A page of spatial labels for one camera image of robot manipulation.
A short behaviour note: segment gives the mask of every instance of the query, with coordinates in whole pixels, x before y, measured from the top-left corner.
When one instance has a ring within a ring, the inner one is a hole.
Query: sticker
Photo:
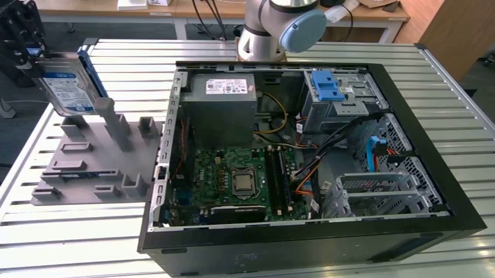
[[[329,181],[325,181],[320,187],[321,190],[328,190],[330,188],[332,183]]]
[[[170,13],[149,13],[150,16],[172,16]]]
[[[246,83],[245,79],[208,79],[206,94],[246,94]]]
[[[72,111],[92,111],[93,105],[74,74],[69,72],[46,72],[42,75],[60,105]]]
[[[340,93],[353,93],[353,90],[350,87],[340,87]]]
[[[317,212],[318,211],[318,204],[316,203],[314,199],[310,200],[310,207]]]
[[[62,177],[62,178],[78,178],[78,175],[76,175],[76,174],[65,174],[65,175],[60,175],[60,177]]]
[[[294,130],[297,131],[297,133],[301,133],[302,134],[302,124],[301,123],[296,123],[294,124]]]

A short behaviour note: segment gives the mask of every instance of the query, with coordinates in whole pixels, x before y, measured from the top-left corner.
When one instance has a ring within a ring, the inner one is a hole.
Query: blue plastic bracket
[[[365,141],[365,161],[368,163],[369,172],[376,172],[374,163],[372,161],[372,149],[376,143],[386,144],[385,139],[378,139],[376,136],[370,136]]]
[[[313,71],[312,83],[320,101],[342,101],[345,96],[338,91],[337,80],[329,71]]]

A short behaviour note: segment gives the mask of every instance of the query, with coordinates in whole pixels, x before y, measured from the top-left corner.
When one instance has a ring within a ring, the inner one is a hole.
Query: hard drive label
[[[81,89],[78,78],[69,72],[46,72],[42,75],[60,105],[72,111],[92,111],[93,105]]]

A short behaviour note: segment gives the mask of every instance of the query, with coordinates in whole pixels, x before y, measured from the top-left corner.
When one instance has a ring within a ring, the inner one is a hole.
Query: power supply label
[[[69,72],[46,72],[42,75],[42,79],[65,109],[76,112],[93,110],[88,94],[74,74]]]
[[[206,94],[246,94],[246,83],[245,79],[208,79]]]

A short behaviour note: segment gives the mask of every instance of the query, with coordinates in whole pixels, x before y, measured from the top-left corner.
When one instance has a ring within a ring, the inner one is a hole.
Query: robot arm
[[[305,51],[321,38],[326,18],[317,0],[245,1],[238,56],[245,61],[278,61]]]

